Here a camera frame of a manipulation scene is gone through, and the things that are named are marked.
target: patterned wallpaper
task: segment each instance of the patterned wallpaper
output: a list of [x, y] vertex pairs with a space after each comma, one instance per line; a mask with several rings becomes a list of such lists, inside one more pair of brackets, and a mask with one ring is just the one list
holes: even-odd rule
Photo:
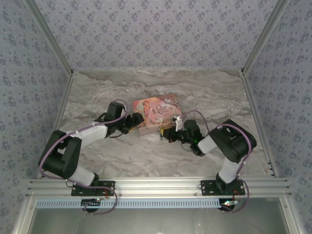
[[0, 1], [0, 233], [50, 136], [67, 76], [22, 0]]
[[276, 0], [36, 0], [72, 69], [243, 66]]
[[249, 74], [280, 176], [312, 233], [312, 1], [291, 0]]

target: pink box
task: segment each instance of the pink box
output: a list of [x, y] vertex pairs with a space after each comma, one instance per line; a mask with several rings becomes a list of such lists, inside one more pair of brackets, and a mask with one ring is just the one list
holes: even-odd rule
[[144, 122], [138, 126], [140, 135], [157, 133], [161, 128], [175, 125], [172, 118], [180, 116], [180, 106], [175, 94], [136, 100], [132, 103], [133, 111], [144, 117]]

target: marble surface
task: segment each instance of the marble surface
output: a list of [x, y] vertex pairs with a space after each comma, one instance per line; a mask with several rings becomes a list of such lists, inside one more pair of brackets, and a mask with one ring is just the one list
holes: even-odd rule
[[[136, 99], [175, 93], [182, 112], [199, 110], [210, 129], [231, 118], [250, 131], [258, 146], [242, 175], [268, 175], [268, 165], [240, 76], [218, 70], [120, 70], [74, 72], [61, 130], [70, 131], [90, 124], [117, 98], [130, 108]], [[200, 115], [191, 113], [203, 134], [207, 133]], [[180, 142], [168, 143], [159, 134], [140, 136], [132, 131], [119, 138], [98, 140], [80, 152], [79, 164], [100, 177], [215, 176], [224, 155], [214, 149], [197, 157], [182, 149]]]

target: box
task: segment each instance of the box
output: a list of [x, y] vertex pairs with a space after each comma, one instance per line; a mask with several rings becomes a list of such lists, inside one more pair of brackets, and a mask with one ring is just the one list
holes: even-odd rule
[[144, 117], [144, 122], [137, 127], [141, 136], [173, 127], [172, 118], [181, 115], [175, 94], [136, 100], [132, 105], [134, 112]]

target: blue floral wallpaper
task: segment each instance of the blue floral wallpaper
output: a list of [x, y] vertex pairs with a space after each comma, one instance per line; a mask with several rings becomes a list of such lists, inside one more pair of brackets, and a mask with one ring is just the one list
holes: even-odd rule
[[280, 176], [312, 233], [312, 1], [291, 0], [248, 77]]
[[36, 0], [77, 69], [243, 66], [276, 0]]
[[0, 233], [50, 136], [67, 76], [22, 0], [0, 1]]

